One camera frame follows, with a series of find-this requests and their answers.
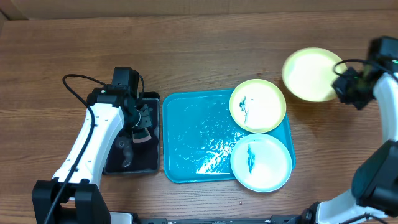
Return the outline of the yellow plate with blue stain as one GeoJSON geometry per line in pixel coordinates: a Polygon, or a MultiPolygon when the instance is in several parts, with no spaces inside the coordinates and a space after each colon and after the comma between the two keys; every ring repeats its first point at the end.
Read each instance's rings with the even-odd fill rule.
{"type": "Polygon", "coordinates": [[[337,97],[332,88],[338,73],[347,67],[344,64],[333,67],[340,62],[339,56],[333,52],[308,47],[291,54],[282,67],[282,80],[287,89],[296,97],[305,101],[324,102],[337,97]]]}

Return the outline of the light blue plate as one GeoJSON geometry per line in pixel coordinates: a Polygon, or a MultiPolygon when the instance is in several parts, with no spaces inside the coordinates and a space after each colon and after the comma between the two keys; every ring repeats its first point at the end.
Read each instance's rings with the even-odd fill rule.
{"type": "Polygon", "coordinates": [[[231,151],[230,164],[240,184],[260,193],[278,190],[292,172],[289,151],[268,134],[250,134],[240,139],[231,151]]]}

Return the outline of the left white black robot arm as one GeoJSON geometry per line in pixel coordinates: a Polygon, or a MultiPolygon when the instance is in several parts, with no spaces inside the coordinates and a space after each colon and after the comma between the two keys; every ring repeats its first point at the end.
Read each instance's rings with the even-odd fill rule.
{"type": "Polygon", "coordinates": [[[109,211],[100,192],[111,150],[121,151],[127,167],[134,147],[150,138],[148,108],[138,109],[137,101],[137,90],[122,85],[88,95],[85,122],[67,159],[52,180],[39,180],[33,188],[37,223],[137,223],[132,213],[109,211]]]}

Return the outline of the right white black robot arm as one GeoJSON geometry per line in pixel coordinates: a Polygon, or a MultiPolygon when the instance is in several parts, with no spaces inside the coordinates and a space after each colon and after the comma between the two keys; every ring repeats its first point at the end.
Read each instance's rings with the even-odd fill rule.
{"type": "Polygon", "coordinates": [[[290,223],[385,223],[397,217],[397,73],[384,73],[373,86],[379,105],[383,145],[355,172],[351,188],[314,203],[290,223]]]}

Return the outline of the pink sponge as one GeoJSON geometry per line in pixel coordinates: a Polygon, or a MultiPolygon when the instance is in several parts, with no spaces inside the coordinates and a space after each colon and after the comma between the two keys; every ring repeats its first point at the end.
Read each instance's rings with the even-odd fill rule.
{"type": "Polygon", "coordinates": [[[140,144],[143,142],[147,142],[150,139],[152,139],[152,137],[147,128],[141,129],[138,132],[133,133],[133,135],[132,135],[132,141],[134,144],[140,144]]]}

